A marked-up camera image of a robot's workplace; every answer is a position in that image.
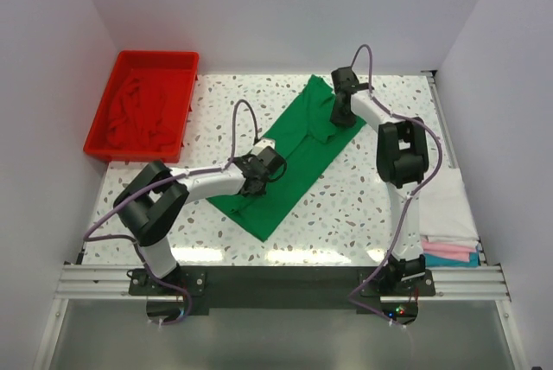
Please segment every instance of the cloth inside red bin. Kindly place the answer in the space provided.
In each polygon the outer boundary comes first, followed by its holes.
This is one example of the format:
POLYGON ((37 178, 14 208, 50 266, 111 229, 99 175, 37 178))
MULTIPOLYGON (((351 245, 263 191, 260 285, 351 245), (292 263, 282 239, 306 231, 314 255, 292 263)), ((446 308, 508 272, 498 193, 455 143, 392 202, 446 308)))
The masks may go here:
POLYGON ((176 135, 162 123, 167 95, 145 78, 129 76, 111 101, 107 142, 125 150, 161 150, 176 135))

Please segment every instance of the stack of folded cloths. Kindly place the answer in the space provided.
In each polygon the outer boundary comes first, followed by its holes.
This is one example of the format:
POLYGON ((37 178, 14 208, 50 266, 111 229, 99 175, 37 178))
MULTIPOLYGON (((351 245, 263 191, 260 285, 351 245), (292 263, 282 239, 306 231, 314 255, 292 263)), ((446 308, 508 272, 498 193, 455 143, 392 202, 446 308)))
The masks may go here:
POLYGON ((479 238, 458 169, 440 169, 421 191, 420 234, 427 266, 476 267, 479 238))

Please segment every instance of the table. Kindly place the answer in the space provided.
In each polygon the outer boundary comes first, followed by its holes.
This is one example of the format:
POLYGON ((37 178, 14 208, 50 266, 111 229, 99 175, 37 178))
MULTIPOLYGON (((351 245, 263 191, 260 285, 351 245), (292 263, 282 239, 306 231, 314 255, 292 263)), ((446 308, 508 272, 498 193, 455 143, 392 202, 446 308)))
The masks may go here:
MULTIPOLYGON (((201 167, 224 162, 230 154, 232 106, 251 102, 260 130, 266 131, 305 87, 309 74, 208 74, 198 76, 175 167, 201 167)), ((332 85, 329 75, 322 76, 332 85)), ((440 137, 442 128, 426 76, 374 76, 375 94, 394 112, 420 116, 440 137)), ((237 154, 251 147, 249 112, 238 113, 237 154)), ((301 198, 265 242, 251 236, 207 201, 186 205, 169 242, 182 265, 354 265, 373 266, 391 239, 389 198, 376 171, 377 134, 365 126, 301 198)), ((436 149, 429 140, 430 169, 436 149)), ((444 155, 444 165, 450 165, 444 155)), ((138 174, 143 163, 109 164, 94 208, 96 220, 138 174)), ((127 233, 118 217, 96 234, 127 233)), ((84 265, 135 265, 126 241, 88 243, 84 265)))

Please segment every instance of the green towel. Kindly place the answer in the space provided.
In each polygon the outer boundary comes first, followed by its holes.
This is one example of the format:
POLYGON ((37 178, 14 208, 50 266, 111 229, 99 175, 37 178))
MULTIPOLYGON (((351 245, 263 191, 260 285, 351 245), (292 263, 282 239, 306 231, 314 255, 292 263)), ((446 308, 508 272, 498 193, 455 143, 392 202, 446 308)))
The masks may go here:
POLYGON ((319 175, 365 124, 352 128, 330 122, 334 95, 322 78, 311 76, 303 92, 264 135, 276 141, 276 151, 288 169, 277 182, 267 184, 263 196, 223 195, 209 201, 256 238, 265 241, 319 175))

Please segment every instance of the white cloth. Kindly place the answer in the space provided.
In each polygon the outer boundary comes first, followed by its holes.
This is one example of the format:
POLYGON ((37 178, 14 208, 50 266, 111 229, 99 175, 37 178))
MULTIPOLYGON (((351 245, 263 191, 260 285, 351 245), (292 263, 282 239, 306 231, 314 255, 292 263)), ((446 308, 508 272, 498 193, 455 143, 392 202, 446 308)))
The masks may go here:
POLYGON ((442 168, 419 200, 420 234, 428 242, 475 247, 478 233, 459 169, 442 168))

